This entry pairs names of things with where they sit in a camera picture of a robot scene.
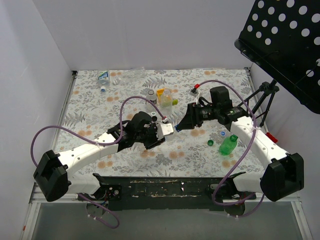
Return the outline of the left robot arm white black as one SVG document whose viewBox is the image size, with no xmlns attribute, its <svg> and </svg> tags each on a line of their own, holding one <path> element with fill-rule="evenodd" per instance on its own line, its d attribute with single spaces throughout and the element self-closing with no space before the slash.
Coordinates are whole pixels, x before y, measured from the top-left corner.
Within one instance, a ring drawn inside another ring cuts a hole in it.
<svg viewBox="0 0 320 240">
<path fill-rule="evenodd" d="M 103 177 L 97 173 L 76 176 L 77 171 L 102 157 L 128 149 L 134 143 L 142 143 L 147 150 L 157 147 L 173 132 L 168 119 L 157 121 L 140 111 L 131 120 L 121 121 L 108 129 L 92 143 L 59 153 L 53 150 L 45 152 L 33 177 L 48 202 L 54 202 L 65 194 L 87 194 L 101 200 L 109 189 Z"/>
</svg>

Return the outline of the clear bottle black cap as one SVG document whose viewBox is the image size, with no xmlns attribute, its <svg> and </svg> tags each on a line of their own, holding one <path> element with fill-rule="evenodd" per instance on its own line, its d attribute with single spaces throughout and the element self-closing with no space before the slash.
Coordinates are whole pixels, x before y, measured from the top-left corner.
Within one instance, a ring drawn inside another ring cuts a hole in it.
<svg viewBox="0 0 320 240">
<path fill-rule="evenodd" d="M 149 101 L 151 101 L 155 106 L 157 105 L 157 96 L 156 93 L 154 92 L 153 89 L 150 89 L 146 95 L 146 99 L 148 99 Z M 153 107 L 153 105 L 150 102 L 146 102 L 146 108 L 148 111 L 152 112 L 155 110 L 155 108 Z"/>
</svg>

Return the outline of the clear bottle blue label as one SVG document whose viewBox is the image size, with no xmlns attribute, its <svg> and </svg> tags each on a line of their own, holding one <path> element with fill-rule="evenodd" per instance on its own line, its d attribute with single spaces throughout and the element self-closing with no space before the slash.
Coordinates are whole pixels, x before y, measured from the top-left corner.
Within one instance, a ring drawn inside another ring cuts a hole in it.
<svg viewBox="0 0 320 240">
<path fill-rule="evenodd" d="M 178 137 L 178 133 L 176 130 L 174 130 L 173 133 L 165 136 L 165 140 L 167 142 L 170 142 L 170 141 L 174 141 L 177 137 Z"/>
</svg>

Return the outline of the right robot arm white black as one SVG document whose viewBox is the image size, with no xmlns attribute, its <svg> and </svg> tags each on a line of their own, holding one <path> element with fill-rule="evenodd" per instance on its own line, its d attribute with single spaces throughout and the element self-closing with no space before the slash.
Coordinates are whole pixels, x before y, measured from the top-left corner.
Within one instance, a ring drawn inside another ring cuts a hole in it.
<svg viewBox="0 0 320 240">
<path fill-rule="evenodd" d="M 210 89 L 211 102 L 201 99 L 190 103 L 176 130 L 193 130 L 203 122 L 217 120 L 236 135 L 263 166 L 262 174 L 241 173 L 227 178 L 227 195 L 237 199 L 244 192 L 261 193 L 276 202 L 304 188 L 304 160 L 290 154 L 274 143 L 240 106 L 233 106 L 229 91 L 224 86 Z"/>
</svg>

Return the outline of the bottle green white label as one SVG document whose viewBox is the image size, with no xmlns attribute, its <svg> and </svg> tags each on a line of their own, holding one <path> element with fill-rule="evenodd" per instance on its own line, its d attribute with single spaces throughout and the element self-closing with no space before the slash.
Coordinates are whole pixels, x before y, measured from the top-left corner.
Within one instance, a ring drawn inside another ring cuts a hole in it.
<svg viewBox="0 0 320 240">
<path fill-rule="evenodd" d="M 100 87 L 108 87 L 110 85 L 109 72 L 107 70 L 99 71 L 97 81 Z"/>
</svg>

